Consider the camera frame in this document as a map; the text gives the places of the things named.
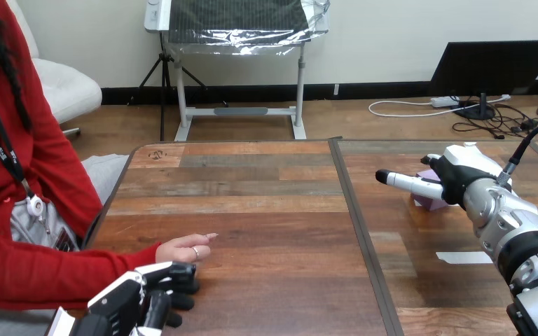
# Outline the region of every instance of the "white robotic arm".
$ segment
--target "white robotic arm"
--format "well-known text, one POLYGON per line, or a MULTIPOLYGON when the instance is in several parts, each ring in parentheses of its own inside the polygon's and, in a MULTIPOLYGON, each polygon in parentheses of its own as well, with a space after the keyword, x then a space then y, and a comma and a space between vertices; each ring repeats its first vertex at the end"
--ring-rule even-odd
POLYGON ((164 326, 180 326, 180 315, 171 312, 172 298, 179 307, 193 303, 171 288, 193 293, 196 267, 182 262, 162 262, 124 273, 88 302, 81 319, 59 308, 45 336, 160 336, 164 326))
POLYGON ((416 195, 439 196, 466 211, 482 250, 510 288, 513 304, 506 312, 521 336, 538 335, 538 210, 512 191, 510 179, 526 147, 521 144, 520 154, 516 152, 502 169, 474 143, 449 146, 442 156, 430 154, 422 159, 440 182, 376 172, 381 183, 416 195))

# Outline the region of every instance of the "wood grain tabletop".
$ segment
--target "wood grain tabletop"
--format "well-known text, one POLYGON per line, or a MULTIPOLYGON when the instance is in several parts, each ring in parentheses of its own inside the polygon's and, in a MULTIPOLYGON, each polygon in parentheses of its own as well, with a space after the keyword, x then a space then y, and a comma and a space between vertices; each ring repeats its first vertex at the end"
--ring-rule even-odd
POLYGON ((92 247, 217 232, 165 335, 386 335, 327 141, 138 148, 92 247))
MULTIPOLYGON (((407 192, 374 179, 378 169, 426 170, 420 158, 451 144, 143 146, 92 247, 130 253, 194 232, 219 233, 200 265, 195 308, 165 335, 514 336, 505 312, 511 297, 494 266, 451 265, 436 256, 480 251, 465 212, 425 211, 407 192), (389 317, 383 301, 392 306, 389 317)), ((477 144, 501 165, 517 145, 477 144)), ((513 179, 519 196, 538 206, 538 143, 513 179)))
MULTIPOLYGON (((405 335, 510 335, 509 289, 493 265, 451 265, 436 252, 480 251, 471 221, 458 206, 426 211, 408 192, 374 179, 378 169, 413 175, 420 158, 453 143, 339 141, 353 192, 378 254, 405 335)), ((517 141, 483 141, 480 150, 506 163, 517 141)), ((514 190, 538 206, 538 154, 527 150, 514 190)))

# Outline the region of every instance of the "monitor stand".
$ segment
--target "monitor stand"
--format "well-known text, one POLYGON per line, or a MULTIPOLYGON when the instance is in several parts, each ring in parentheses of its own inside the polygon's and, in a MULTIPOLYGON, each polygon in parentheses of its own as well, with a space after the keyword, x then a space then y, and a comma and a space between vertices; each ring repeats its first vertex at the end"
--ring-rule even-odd
POLYGON ((456 115, 462 116, 463 118, 474 120, 488 120, 496 116, 496 111, 488 106, 488 99, 485 93, 482 93, 479 96, 479 104, 461 102, 459 104, 459 107, 463 106, 471 106, 459 111, 455 111, 456 115))

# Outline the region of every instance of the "id badge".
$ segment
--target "id badge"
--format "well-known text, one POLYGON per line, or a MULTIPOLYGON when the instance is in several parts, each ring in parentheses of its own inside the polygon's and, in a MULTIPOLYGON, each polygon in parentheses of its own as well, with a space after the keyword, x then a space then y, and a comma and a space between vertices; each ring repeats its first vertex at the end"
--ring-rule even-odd
POLYGON ((75 251, 75 243, 65 229, 61 230, 54 248, 63 252, 75 251))

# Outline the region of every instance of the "black monitor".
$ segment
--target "black monitor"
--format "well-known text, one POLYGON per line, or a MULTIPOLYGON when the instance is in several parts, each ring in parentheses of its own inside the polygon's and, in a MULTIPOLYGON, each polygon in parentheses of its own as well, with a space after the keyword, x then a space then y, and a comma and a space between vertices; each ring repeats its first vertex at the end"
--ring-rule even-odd
POLYGON ((456 111, 486 120, 495 115, 487 95, 526 93, 538 76, 538 41, 450 42, 432 76, 431 96, 477 96, 479 104, 456 111))

